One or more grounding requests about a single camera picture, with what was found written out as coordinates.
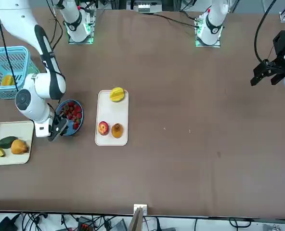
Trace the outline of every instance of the brown table surface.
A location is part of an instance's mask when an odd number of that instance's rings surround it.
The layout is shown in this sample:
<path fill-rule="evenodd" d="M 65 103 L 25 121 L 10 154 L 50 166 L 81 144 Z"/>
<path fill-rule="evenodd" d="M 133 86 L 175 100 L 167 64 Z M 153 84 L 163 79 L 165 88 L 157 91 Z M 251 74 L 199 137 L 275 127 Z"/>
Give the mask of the brown table surface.
<path fill-rule="evenodd" d="M 51 38 L 48 9 L 34 14 Z M 51 143 L 35 138 L 28 163 L 0 166 L 0 210 L 130 214 L 141 203 L 153 215 L 285 218 L 285 88 L 250 85 L 261 17 L 228 14 L 220 49 L 196 48 L 192 28 L 131 11 L 105 11 L 93 45 L 63 36 L 55 54 L 64 99 L 82 103 L 83 126 Z M 277 15 L 266 18 L 262 58 L 284 28 Z M 43 69 L 35 49 L 5 36 Z M 100 147 L 97 94 L 115 86 L 130 94 L 129 140 Z M 16 120 L 26 118 L 0 100 L 0 121 Z"/>

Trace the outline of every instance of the blue basket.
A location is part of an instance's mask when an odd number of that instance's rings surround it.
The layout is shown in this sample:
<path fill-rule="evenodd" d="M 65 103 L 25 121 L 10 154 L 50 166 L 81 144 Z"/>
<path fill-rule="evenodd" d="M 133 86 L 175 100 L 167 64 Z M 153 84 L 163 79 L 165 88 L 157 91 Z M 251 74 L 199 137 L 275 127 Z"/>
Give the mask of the blue basket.
<path fill-rule="evenodd" d="M 39 73 L 39 70 L 30 60 L 30 52 L 23 46 L 7 47 L 11 66 L 14 71 L 17 88 L 21 89 L 25 78 L 30 73 Z M 12 75 L 4 47 L 0 47 L 0 85 L 5 75 Z M 15 85 L 0 86 L 1 99 L 14 99 L 17 91 Z"/>

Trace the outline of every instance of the blue bowl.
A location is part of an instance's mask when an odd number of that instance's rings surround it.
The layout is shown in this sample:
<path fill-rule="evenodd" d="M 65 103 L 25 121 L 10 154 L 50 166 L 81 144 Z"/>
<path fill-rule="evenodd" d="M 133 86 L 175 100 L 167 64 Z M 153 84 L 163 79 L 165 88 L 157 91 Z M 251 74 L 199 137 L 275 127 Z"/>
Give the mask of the blue bowl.
<path fill-rule="evenodd" d="M 69 123 L 68 123 L 68 128 L 67 128 L 67 131 L 66 131 L 66 133 L 65 134 L 63 134 L 63 136 L 71 136 L 71 135 L 73 135 L 73 134 L 75 134 L 75 132 L 77 132 L 79 129 L 80 129 L 80 127 L 81 127 L 81 125 L 82 125 L 82 123 L 83 123 L 83 119 L 84 119 L 84 113 L 83 113 L 83 107 L 80 105 L 80 103 L 78 102 L 78 101 L 76 101 L 76 100 L 66 100 L 66 101 L 63 101 L 61 104 L 59 104 L 59 106 L 57 107 L 57 109 L 56 109 L 56 114 L 57 115 L 59 115 L 60 114 L 60 110 L 61 110 L 61 108 L 63 107 L 63 105 L 65 105 L 66 103 L 69 103 L 69 102 L 71 102 L 71 101 L 74 101 L 75 102 L 75 104 L 78 104 L 79 106 L 80 106 L 80 108 L 81 108 L 81 119 L 80 119 L 80 124 L 79 124 L 79 127 L 78 127 L 78 129 L 76 129 L 76 130 L 74 130 L 73 129 L 73 121 L 72 120 L 69 120 Z"/>

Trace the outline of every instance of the white tray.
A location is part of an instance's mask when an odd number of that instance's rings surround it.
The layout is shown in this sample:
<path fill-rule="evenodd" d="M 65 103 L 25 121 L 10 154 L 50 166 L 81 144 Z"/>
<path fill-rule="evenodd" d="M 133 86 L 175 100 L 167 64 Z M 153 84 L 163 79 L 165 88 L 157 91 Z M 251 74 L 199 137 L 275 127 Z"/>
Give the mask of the white tray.
<path fill-rule="evenodd" d="M 123 146 L 128 142 L 129 93 L 126 90 L 124 93 L 122 101 L 112 102 L 109 98 L 110 90 L 99 92 L 95 124 L 95 143 L 98 146 Z M 109 133 L 105 136 L 98 132 L 98 125 L 101 121 L 109 125 Z M 116 123 L 123 126 L 123 135 L 118 139 L 111 133 L 112 126 Z"/>
<path fill-rule="evenodd" d="M 29 147 L 28 153 L 14 155 L 11 148 L 3 149 L 5 156 L 0 157 L 0 165 L 25 164 L 30 157 L 31 143 L 33 138 L 34 124 L 32 121 L 3 122 L 0 123 L 0 140 L 7 136 L 16 136 L 26 142 Z"/>

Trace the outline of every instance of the red apple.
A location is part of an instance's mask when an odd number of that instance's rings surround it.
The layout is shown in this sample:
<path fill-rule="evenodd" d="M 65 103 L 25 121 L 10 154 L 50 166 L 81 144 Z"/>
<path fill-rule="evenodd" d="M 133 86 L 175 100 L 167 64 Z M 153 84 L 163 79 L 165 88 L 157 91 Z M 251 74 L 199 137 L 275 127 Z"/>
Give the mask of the red apple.
<path fill-rule="evenodd" d="M 108 124 L 104 121 L 100 122 L 98 126 L 98 131 L 102 136 L 107 135 L 109 132 Z"/>

